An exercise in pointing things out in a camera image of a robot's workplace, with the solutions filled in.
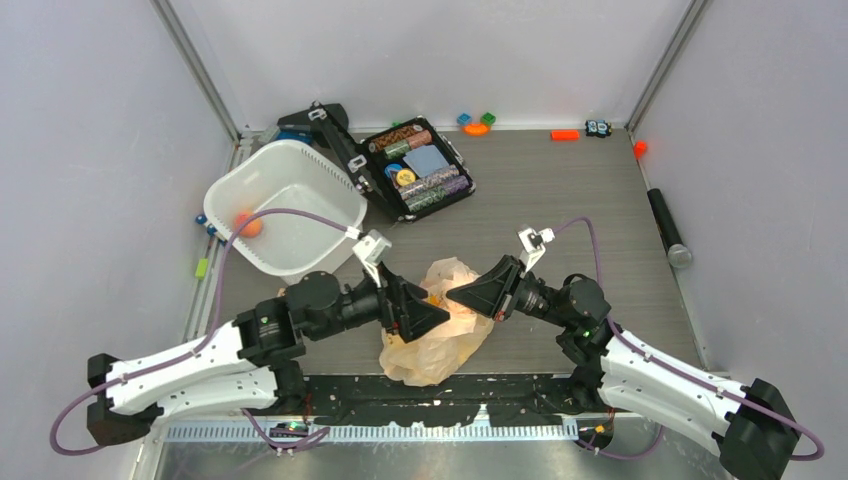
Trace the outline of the translucent plastic bag banana print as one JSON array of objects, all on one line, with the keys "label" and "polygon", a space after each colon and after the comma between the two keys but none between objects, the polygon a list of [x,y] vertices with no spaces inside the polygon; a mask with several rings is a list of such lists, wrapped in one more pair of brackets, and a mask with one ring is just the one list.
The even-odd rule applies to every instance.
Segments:
[{"label": "translucent plastic bag banana print", "polygon": [[384,333],[379,363],[391,380],[424,387],[442,383],[466,363],[494,328],[494,321],[446,297],[449,290],[479,277],[456,257],[435,261],[420,286],[427,301],[450,314],[450,319],[422,338],[405,343]]}]

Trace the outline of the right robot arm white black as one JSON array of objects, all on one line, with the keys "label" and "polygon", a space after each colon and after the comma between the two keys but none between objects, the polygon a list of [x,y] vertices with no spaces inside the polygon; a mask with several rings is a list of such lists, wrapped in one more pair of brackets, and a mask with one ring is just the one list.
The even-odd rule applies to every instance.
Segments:
[{"label": "right robot arm white black", "polygon": [[556,342],[574,365],[566,385],[577,406],[655,421],[717,456],[737,479],[781,478],[800,440],[775,386],[723,379],[649,346],[611,321],[601,286],[583,274],[555,289],[504,256],[446,296],[493,320],[520,312],[562,328]]}]

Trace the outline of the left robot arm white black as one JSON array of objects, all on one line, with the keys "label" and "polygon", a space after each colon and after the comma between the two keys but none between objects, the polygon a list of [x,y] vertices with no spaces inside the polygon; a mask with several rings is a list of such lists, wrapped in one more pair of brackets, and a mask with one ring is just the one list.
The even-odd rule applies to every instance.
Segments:
[{"label": "left robot arm white black", "polygon": [[86,427],[100,447],[146,436],[156,424],[192,413],[226,409],[298,412],[307,398],[297,358],[306,340],[319,341],[375,321],[404,342],[447,322],[449,313],[428,292],[384,268],[341,285],[316,271],[283,295],[258,303],[209,334],[146,357],[121,360],[101,353],[88,360]]}]

